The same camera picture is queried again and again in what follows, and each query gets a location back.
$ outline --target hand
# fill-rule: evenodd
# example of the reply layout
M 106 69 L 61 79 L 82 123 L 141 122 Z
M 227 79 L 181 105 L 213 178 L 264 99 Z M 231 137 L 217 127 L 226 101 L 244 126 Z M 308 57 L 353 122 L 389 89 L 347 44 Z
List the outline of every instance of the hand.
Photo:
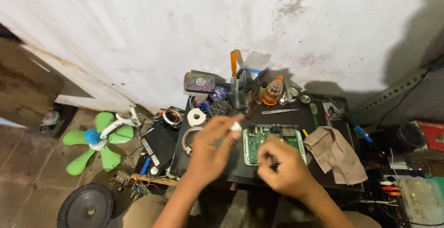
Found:
M 239 122 L 244 116 L 213 117 L 203 130 L 194 136 L 193 154 L 186 174 L 202 189 L 213 182 L 225 169 L 231 146 L 242 135 L 240 131 L 231 131 L 234 122 Z M 220 148 L 214 143 L 221 140 Z
M 280 165 L 274 171 L 270 168 L 276 158 Z M 276 136 L 269 136 L 258 150 L 258 175 L 273 190 L 301 200 L 319 184 L 310 174 L 301 153 Z

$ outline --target orange screwdriver handle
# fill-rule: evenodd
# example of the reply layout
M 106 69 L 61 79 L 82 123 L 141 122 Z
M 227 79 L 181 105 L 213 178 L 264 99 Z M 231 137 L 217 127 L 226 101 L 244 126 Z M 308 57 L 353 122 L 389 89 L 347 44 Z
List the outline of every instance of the orange screwdriver handle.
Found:
M 237 62 L 237 55 L 235 51 L 231 51 L 231 76 L 236 77 L 236 62 Z

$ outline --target desk fan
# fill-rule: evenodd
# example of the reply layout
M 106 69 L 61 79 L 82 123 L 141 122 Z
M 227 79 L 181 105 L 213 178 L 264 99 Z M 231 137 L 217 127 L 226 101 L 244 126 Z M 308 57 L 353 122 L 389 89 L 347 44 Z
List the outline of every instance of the desk fan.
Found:
M 94 119 L 96 129 L 71 130 L 63 137 L 63 144 L 67 146 L 85 144 L 90 148 L 66 167 L 68 174 L 81 174 L 89 158 L 96 151 L 102 153 L 102 165 L 106 172 L 111 171 L 121 162 L 121 156 L 111 151 L 108 144 L 121 144 L 130 141 L 134 137 L 133 126 L 138 127 L 141 122 L 134 107 L 131 107 L 131 110 L 127 112 L 118 112 L 115 117 L 116 121 L 114 121 L 112 113 L 100 112 Z

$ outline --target green fan blade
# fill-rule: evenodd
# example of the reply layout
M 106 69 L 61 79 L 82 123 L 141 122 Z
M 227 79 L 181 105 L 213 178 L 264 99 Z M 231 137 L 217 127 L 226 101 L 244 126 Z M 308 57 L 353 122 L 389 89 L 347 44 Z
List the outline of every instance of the green fan blade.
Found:
M 134 131 L 133 127 L 130 125 L 123 125 L 114 133 L 108 135 L 108 141 L 112 144 L 129 142 L 132 138 L 134 138 Z
M 90 149 L 86 151 L 84 154 L 77 157 L 66 167 L 66 171 L 71 175 L 79 175 L 85 169 L 86 163 L 89 158 L 94 154 L 94 150 Z
M 106 172 L 113 170 L 120 163 L 120 154 L 111 151 L 108 146 L 104 147 L 101 152 L 102 165 Z
M 63 137 L 63 144 L 71 146 L 74 144 L 85 144 L 89 142 L 85 140 L 85 132 L 82 130 L 71 130 Z
M 98 115 L 96 115 L 96 118 L 94 119 L 96 123 L 96 130 L 98 133 L 102 132 L 106 127 L 109 126 L 109 124 L 113 123 L 114 121 L 114 114 L 110 112 L 100 112 Z

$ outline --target green tool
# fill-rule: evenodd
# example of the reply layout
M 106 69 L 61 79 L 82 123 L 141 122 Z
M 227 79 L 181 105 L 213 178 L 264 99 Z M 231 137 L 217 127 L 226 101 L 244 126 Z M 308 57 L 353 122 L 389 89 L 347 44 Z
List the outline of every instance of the green tool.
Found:
M 318 107 L 316 106 L 316 104 L 310 103 L 310 109 L 311 113 L 313 114 L 314 126 L 317 129 L 319 127 L 318 119 L 316 118 L 316 115 L 318 114 Z
M 67 167 L 66 171 L 71 175 L 79 175 L 85 169 L 86 163 L 89 158 L 96 152 L 100 151 L 102 158 L 103 169 L 106 172 L 114 169 L 120 162 L 120 155 L 111 151 L 108 147 L 109 143 L 121 144 L 130 141 L 134 137 L 134 130 L 132 126 L 122 125 L 117 127 L 116 130 L 109 134 L 105 139 L 100 139 L 100 133 L 114 122 L 114 114 L 110 112 L 101 112 L 96 115 L 95 119 L 96 130 L 90 129 L 85 131 L 82 130 L 71 130 L 63 137 L 63 144 L 67 146 L 75 144 L 85 144 L 89 145 L 90 149 L 84 154 L 77 157 L 73 162 L 71 162 Z

